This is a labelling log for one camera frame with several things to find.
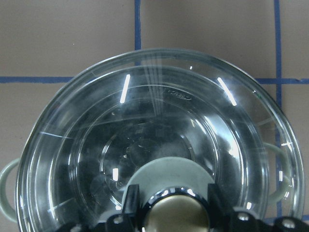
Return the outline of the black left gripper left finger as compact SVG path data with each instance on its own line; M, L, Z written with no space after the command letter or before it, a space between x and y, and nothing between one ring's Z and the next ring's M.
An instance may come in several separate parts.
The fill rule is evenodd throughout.
M141 232L145 218L139 185L129 185L121 213L125 232Z

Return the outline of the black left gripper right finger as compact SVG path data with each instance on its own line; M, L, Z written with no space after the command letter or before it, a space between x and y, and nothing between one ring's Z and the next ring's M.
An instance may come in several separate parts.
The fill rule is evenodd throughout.
M210 228L213 232L229 232L233 207L217 184L208 184L208 210Z

